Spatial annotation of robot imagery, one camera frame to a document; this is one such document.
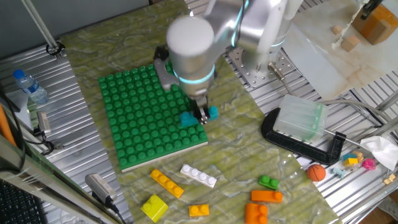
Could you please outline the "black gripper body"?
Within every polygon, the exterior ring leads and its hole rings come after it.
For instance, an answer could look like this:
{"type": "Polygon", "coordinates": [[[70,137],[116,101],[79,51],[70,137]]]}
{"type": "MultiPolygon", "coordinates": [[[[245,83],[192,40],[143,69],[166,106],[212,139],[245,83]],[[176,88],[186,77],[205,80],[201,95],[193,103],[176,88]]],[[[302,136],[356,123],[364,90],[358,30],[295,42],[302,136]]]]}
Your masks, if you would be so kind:
{"type": "Polygon", "coordinates": [[[197,108],[207,108],[208,107],[208,96],[204,95],[188,95],[188,102],[192,109],[197,108]]]}

